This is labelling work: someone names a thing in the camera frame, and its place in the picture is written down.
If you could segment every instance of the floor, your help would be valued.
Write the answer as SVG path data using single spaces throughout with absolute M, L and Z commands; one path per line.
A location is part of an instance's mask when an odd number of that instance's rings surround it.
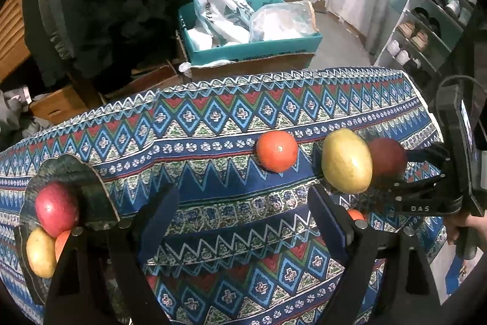
M 340 23 L 330 14 L 316 13 L 315 16 L 323 40 L 311 61 L 310 69 L 371 65 L 369 53 L 346 24 Z

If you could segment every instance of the teal storage box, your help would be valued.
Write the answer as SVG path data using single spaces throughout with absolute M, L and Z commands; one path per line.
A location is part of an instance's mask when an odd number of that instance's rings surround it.
M 257 10 L 270 3 L 281 3 L 283 0 L 246 0 L 252 9 Z M 314 53 L 318 49 L 323 36 L 317 32 L 313 36 L 299 39 L 272 40 L 266 42 L 254 42 L 235 44 L 197 51 L 187 34 L 187 28 L 191 29 L 196 24 L 196 14 L 193 3 L 182 6 L 179 9 L 179 29 L 189 61 L 192 65 L 205 65 L 217 60 L 243 61 L 257 58 L 272 57 L 279 54 Z

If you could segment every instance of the screw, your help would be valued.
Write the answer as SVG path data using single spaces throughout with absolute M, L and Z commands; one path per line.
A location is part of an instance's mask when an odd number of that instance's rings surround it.
M 410 237 L 413 237 L 413 235 L 415 235 L 415 231 L 409 226 L 406 226 L 402 231 L 404 232 L 404 234 Z
M 83 228 L 78 226 L 77 228 L 74 228 L 71 232 L 72 235 L 75 237 L 79 236 L 83 232 Z
M 368 224 L 363 219 L 358 219 L 357 221 L 355 221 L 355 226 L 357 226 L 359 229 L 364 230 L 367 228 Z
M 130 219 L 122 219 L 120 222 L 118 222 L 118 227 L 120 229 L 127 229 L 130 227 L 131 224 L 132 222 Z

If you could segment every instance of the person's hand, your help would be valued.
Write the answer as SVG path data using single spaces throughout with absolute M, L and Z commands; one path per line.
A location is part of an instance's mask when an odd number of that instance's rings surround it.
M 447 242 L 453 244 L 460 235 L 459 228 L 469 227 L 477 229 L 480 237 L 487 240 L 487 215 L 484 217 L 472 216 L 468 212 L 460 211 L 454 215 L 443 218 L 443 224 L 447 229 Z

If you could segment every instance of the tablecloth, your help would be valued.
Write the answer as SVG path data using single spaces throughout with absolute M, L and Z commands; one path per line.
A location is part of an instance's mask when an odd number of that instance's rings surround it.
M 157 255 L 144 267 L 162 308 L 187 325 L 304 325 L 316 321 L 342 266 L 326 249 L 306 203 L 321 174 L 321 142 L 343 127 L 366 140 L 389 136 L 407 148 L 441 139 L 424 100 L 401 71 L 340 68 L 239 76 L 147 91 L 84 113 L 0 154 L 0 276 L 36 323 L 15 249 L 23 194 L 40 164 L 63 153 L 89 163 L 118 214 L 133 215 L 166 183 L 181 206 Z M 260 134 L 282 129 L 299 144 L 284 173 L 255 156 Z M 438 172 L 408 164 L 406 178 Z M 373 195 L 332 194 L 367 210 Z M 440 218 L 391 208 L 369 214 L 377 229 L 410 224 L 433 260 L 446 235 Z M 383 272 L 377 261 L 357 316 L 367 320 Z

